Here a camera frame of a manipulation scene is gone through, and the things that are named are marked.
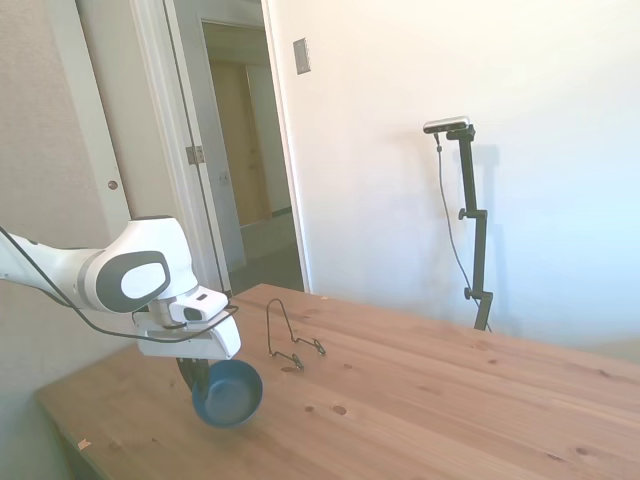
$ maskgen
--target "hallway floor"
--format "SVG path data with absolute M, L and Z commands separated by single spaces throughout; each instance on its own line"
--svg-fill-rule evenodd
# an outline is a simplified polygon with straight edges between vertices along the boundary
M 249 260 L 244 267 L 229 273 L 229 278 L 234 295 L 261 283 L 304 291 L 295 243 L 263 257 Z
M 234 295 L 261 283 L 304 291 L 291 213 L 242 227 L 247 264 L 229 272 Z

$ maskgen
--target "wooden table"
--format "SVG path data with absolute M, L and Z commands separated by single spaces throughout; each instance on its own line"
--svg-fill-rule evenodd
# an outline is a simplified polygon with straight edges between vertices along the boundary
M 327 349 L 292 344 L 277 312 L 274 346 L 304 371 L 267 354 L 274 297 Z M 207 427 L 176 362 L 135 347 L 39 392 L 99 478 L 640 478 L 636 365 L 266 285 L 234 302 L 265 386 L 242 428 Z

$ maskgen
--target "black metal pole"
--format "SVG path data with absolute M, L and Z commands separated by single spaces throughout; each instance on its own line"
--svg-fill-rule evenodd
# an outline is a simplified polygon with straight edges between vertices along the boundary
M 473 254 L 473 285 L 471 290 L 464 289 L 465 298 L 474 298 L 479 301 L 478 313 L 474 328 L 486 330 L 489 319 L 489 310 L 493 301 L 493 293 L 484 291 L 484 266 L 487 249 L 487 211 L 478 210 L 476 202 L 476 185 L 473 175 L 473 156 L 471 154 L 471 142 L 475 138 L 476 131 L 473 125 L 462 130 L 454 130 L 447 133 L 447 140 L 457 140 L 460 146 L 460 161 L 462 162 L 462 183 L 464 186 L 465 207 L 460 210 L 458 218 L 473 218 L 476 221 L 475 245 Z

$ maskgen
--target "cable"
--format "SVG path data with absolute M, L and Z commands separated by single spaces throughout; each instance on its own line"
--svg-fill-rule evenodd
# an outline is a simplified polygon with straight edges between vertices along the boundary
M 467 283 L 467 288 L 471 291 L 471 283 L 469 283 L 469 277 L 467 276 L 467 272 L 465 272 L 464 267 L 462 266 L 462 262 L 460 261 L 460 257 L 458 256 L 458 249 L 456 248 L 456 244 L 453 241 L 453 232 L 451 230 L 451 218 L 449 217 L 449 207 L 447 207 L 447 198 L 444 195 L 444 187 L 442 185 L 442 145 L 440 145 L 440 137 L 437 133 L 434 133 L 434 138 L 436 139 L 436 151 L 438 152 L 438 180 L 440 182 L 440 195 L 442 196 L 442 205 L 444 206 L 444 213 L 447 217 L 447 230 L 449 231 L 449 242 L 451 243 L 451 249 L 453 250 L 453 255 L 456 257 L 456 263 L 458 267 L 460 267 L 460 271 L 462 272 L 462 276 L 464 277 L 464 281 Z M 476 304 L 476 307 L 480 308 L 480 304 L 478 300 L 473 298 L 473 301 Z M 491 327 L 489 326 L 489 322 L 487 322 L 487 330 L 493 333 Z
M 85 314 L 82 313 L 82 311 L 80 311 L 80 309 L 71 301 L 71 299 L 69 297 L 67 297 L 67 295 L 62 290 L 60 290 L 55 283 L 53 283 L 53 280 L 51 280 L 49 278 L 49 276 L 36 263 L 36 261 L 33 258 L 31 258 L 31 256 L 27 252 L 24 251 L 24 249 L 18 244 L 18 242 L 16 242 L 13 239 L 13 237 L 9 234 L 9 232 L 7 232 L 1 226 L 0 226 L 0 233 L 2 233 L 5 237 L 7 237 L 7 240 L 9 240 L 9 242 L 11 242 L 11 244 L 16 248 L 16 250 L 18 250 L 22 254 L 22 256 L 27 260 L 27 262 L 29 262 L 31 264 L 31 266 L 36 269 L 36 271 L 51 286 L 51 288 L 53 288 L 53 290 L 58 295 L 60 295 L 60 297 L 65 302 L 67 302 L 67 305 L 71 309 L 73 309 L 74 312 L 76 312 L 76 314 L 84 321 L 84 323 L 86 323 L 90 328 L 92 328 L 96 332 L 100 332 L 100 333 L 103 333 L 105 335 L 110 335 L 112 337 L 120 337 L 120 338 L 130 338 L 130 339 L 133 339 L 133 340 L 146 340 L 148 342 L 155 342 L 155 343 L 182 343 L 182 342 L 186 342 L 188 340 L 192 340 L 192 339 L 196 338 L 197 336 L 202 335 L 203 333 L 207 333 L 208 331 L 212 330 L 216 325 L 218 325 L 220 322 L 222 322 L 223 320 L 226 320 L 227 318 L 229 318 L 231 315 L 233 315 L 234 313 L 236 313 L 239 310 L 239 307 L 236 307 L 235 305 L 227 305 L 224 309 L 225 310 L 231 309 L 231 311 L 227 312 L 227 315 L 224 316 L 222 319 L 220 319 L 220 321 L 214 323 L 213 325 L 208 326 L 207 328 L 205 328 L 203 330 L 199 330 L 199 331 L 193 333 L 192 335 L 187 335 L 186 337 L 178 338 L 178 339 L 174 339 L 174 340 L 169 340 L 169 339 L 164 339 L 164 338 L 143 337 L 142 335 L 132 335 L 130 333 L 111 332 L 109 330 L 105 330 L 103 328 L 100 328 L 97 325 L 95 325 L 94 323 L 92 323 L 91 320 L 89 320 L 85 316 Z

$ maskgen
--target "ceiling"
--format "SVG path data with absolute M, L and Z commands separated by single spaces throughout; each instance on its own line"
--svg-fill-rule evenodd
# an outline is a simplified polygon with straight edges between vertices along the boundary
M 204 23 L 204 38 L 210 60 L 269 65 L 264 30 Z

